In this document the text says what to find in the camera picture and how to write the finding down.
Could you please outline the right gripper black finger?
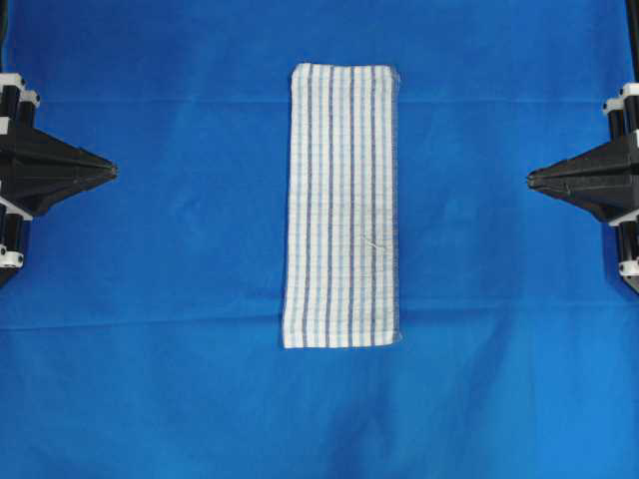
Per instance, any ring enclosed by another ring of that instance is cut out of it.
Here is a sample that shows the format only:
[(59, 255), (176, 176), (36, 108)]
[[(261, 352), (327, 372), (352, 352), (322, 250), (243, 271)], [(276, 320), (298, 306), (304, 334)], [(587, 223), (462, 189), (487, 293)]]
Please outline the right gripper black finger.
[(530, 186), (563, 178), (585, 178), (638, 172), (638, 131), (613, 139), (573, 158), (534, 170), (527, 176)]
[(528, 178), (528, 188), (589, 212), (602, 223), (638, 209), (636, 178)]

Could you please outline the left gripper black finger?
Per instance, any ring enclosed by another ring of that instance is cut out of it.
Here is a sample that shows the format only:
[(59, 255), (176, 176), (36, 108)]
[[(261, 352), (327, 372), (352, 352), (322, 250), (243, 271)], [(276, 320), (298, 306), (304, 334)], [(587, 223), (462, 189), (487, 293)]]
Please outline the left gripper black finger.
[(3, 181), (1, 198), (32, 217), (41, 217), (54, 205), (100, 187), (115, 180), (117, 176), (117, 168), (97, 173), (76, 169), (70, 177)]
[(1, 124), (1, 150), (22, 159), (117, 172), (110, 161), (20, 123)]

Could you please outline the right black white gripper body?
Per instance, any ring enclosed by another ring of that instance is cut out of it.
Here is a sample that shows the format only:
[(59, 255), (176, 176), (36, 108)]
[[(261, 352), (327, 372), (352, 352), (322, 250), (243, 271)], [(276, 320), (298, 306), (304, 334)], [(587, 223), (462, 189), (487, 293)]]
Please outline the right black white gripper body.
[[(603, 106), (608, 120), (610, 140), (625, 138), (638, 148), (638, 83), (626, 83), (616, 98)], [(622, 170), (622, 178), (630, 186), (631, 206), (623, 207), (608, 225), (615, 230), (618, 272), (621, 280), (638, 292), (638, 171), (630, 165)]]

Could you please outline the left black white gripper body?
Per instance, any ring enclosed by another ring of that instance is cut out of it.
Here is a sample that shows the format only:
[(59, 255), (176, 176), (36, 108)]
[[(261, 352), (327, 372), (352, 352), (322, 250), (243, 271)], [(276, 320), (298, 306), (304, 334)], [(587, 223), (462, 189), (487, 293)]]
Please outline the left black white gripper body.
[[(33, 127), (40, 96), (26, 88), (19, 73), (1, 74), (1, 139), (6, 140), (11, 122)], [(1, 148), (1, 286), (25, 265), (33, 215), (17, 200), (17, 156)]]

